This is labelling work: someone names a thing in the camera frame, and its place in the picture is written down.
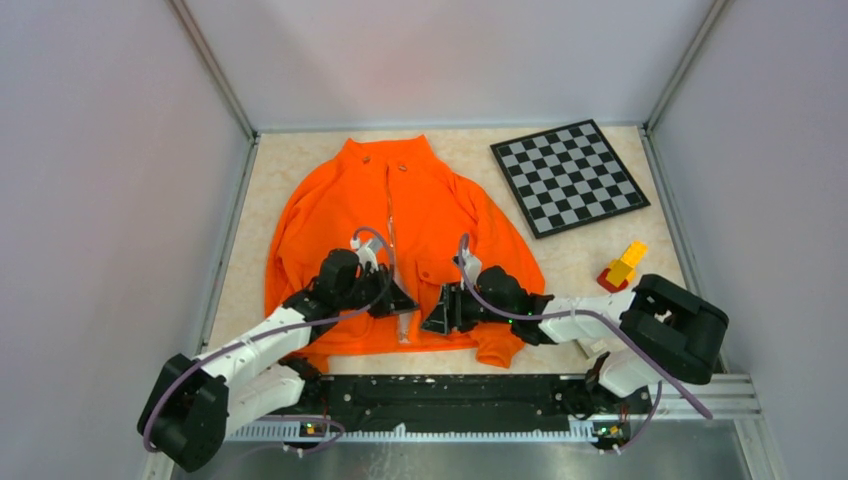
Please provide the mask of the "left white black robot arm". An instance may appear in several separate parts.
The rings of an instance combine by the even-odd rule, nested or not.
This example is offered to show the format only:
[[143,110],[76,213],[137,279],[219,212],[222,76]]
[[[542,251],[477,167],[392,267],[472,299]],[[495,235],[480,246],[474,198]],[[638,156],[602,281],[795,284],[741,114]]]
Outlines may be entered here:
[[200,469],[226,436],[263,415],[317,407],[321,388],[307,377],[310,365],[287,364],[287,355],[359,314],[382,319],[418,308],[393,264],[379,262],[369,247],[331,251],[306,287],[258,325],[215,350],[164,363],[137,423],[143,447],[187,472]]

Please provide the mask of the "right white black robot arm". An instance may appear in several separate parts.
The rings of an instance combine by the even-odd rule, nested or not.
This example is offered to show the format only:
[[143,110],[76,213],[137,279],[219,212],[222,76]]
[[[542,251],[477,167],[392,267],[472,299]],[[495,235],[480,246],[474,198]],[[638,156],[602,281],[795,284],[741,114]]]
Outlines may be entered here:
[[617,293],[575,298],[531,293],[496,266],[480,273],[473,286],[443,285],[421,328],[448,335],[479,333],[489,324],[502,325],[533,346],[621,341],[623,349],[603,353],[587,376],[587,400],[600,412],[614,411],[628,395],[659,382],[704,411],[689,388],[711,381],[729,317],[658,274],[645,274]]

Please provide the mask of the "orange zip-up jacket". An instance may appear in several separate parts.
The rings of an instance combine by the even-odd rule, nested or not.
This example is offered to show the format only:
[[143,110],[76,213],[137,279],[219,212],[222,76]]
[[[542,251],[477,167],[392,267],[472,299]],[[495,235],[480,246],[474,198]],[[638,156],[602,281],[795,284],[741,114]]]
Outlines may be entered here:
[[503,268],[530,292],[545,289],[531,250],[509,219],[479,185],[442,162],[422,136],[348,140],[296,187],[269,247],[265,312],[303,289],[327,254],[346,247],[363,226],[391,243],[400,284],[419,308],[409,317],[356,313],[303,348],[302,356],[325,369],[333,355],[472,349],[480,363],[510,366],[523,342],[506,324],[483,323],[450,335],[421,329],[441,287],[460,278],[453,257],[463,235],[484,266]]

